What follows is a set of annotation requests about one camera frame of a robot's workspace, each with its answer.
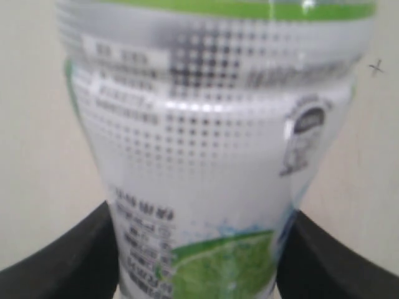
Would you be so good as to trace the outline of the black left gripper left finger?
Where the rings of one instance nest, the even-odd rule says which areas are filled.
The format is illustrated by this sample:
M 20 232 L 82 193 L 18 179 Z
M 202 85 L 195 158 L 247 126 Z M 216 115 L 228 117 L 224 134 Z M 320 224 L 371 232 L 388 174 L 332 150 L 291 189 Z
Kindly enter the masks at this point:
M 118 249 L 103 202 L 53 243 L 1 271 L 1 298 L 113 298 Z

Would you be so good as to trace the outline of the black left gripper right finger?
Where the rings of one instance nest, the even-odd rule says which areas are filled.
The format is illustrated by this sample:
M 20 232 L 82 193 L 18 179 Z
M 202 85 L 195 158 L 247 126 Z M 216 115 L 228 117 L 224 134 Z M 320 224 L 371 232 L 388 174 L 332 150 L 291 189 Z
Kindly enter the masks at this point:
M 282 298 L 398 298 L 398 276 L 298 212 L 277 270 Z

